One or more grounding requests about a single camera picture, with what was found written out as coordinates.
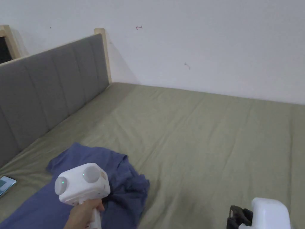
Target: blue cloth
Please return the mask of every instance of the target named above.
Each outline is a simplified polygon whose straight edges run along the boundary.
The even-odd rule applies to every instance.
[[[54,191],[55,180],[64,171],[92,162],[107,173],[111,189],[111,194],[103,199],[102,228],[136,228],[147,199],[149,181],[144,175],[138,175],[126,155],[74,143],[49,162],[47,170],[53,174],[51,182],[3,221],[0,229],[62,229],[72,206],[59,201]]]

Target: device handle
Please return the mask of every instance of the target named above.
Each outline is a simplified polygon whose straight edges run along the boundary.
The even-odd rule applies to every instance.
[[[89,224],[90,227],[86,227],[86,229],[102,229],[101,216],[99,214],[99,210],[96,208],[92,211],[92,216]]]

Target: finger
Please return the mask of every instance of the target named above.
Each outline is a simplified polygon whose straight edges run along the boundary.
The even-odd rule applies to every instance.
[[[85,202],[87,202],[87,204],[90,205],[92,209],[97,208],[100,204],[102,204],[101,199],[86,200]]]
[[[105,208],[104,208],[103,203],[100,203],[100,204],[97,206],[97,209],[98,209],[99,211],[105,211]]]

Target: smartphone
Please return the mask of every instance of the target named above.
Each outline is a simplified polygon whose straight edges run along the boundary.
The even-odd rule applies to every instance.
[[[4,194],[10,187],[12,187],[17,181],[9,178],[7,176],[3,176],[0,178],[0,196]]]

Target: white wall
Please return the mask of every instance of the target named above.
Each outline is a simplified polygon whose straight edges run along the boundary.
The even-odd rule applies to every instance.
[[[24,55],[105,28],[115,82],[305,104],[304,9],[304,0],[0,0],[0,24]]]

